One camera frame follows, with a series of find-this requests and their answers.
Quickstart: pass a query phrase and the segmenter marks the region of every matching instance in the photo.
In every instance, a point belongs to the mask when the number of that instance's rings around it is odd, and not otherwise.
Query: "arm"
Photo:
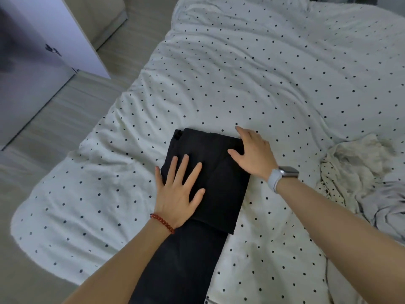
[[[162,183],[160,169],[155,169],[158,194],[154,213],[173,228],[180,227],[190,218],[205,193],[205,189],[200,189],[189,203],[190,190],[202,164],[196,165],[182,185],[187,163],[188,156],[185,155],[175,175],[177,157],[174,157],[165,185]],[[150,219],[122,250],[85,280],[63,304],[128,304],[146,265],[169,235],[166,226],[156,219]]]
[[[245,154],[241,156],[233,149],[229,154],[241,168],[267,181],[271,170],[278,168],[269,142],[251,130],[236,129]],[[277,192],[369,304],[403,303],[405,247],[298,179],[280,179]]]

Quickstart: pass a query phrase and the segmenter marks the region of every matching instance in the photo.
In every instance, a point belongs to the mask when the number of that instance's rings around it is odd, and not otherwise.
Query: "baseboard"
[[[119,15],[97,36],[92,44],[95,50],[99,49],[105,41],[113,35],[113,33],[128,19],[126,10],[124,9]]]

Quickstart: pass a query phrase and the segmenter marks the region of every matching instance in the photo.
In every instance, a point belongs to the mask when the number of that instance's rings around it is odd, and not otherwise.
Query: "bracelet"
[[[172,235],[175,234],[174,228],[171,227],[171,226],[169,225],[169,223],[167,223],[167,222],[166,222],[164,219],[162,219],[159,215],[154,214],[154,213],[151,213],[151,214],[149,215],[149,217],[150,217],[150,218],[153,218],[153,219],[157,219],[159,222],[161,222],[164,226],[167,227],[167,229],[170,231],[170,233],[171,233]]]

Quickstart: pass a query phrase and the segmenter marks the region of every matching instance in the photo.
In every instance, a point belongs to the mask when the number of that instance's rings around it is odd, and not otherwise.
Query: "person's right arm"
[[[240,127],[245,154],[229,149],[247,172],[266,182],[278,168],[268,141]],[[277,192],[314,242],[368,304],[405,302],[405,247],[296,178],[282,178]]]

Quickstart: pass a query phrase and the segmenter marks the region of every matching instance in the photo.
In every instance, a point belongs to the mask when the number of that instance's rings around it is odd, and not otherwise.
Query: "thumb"
[[[191,211],[191,215],[195,212],[197,209],[198,205],[201,203],[203,197],[204,197],[205,189],[199,189],[197,193],[194,195],[193,200],[189,203],[189,209]]]
[[[228,149],[228,154],[232,157],[232,159],[240,165],[243,156],[240,155],[235,149]]]

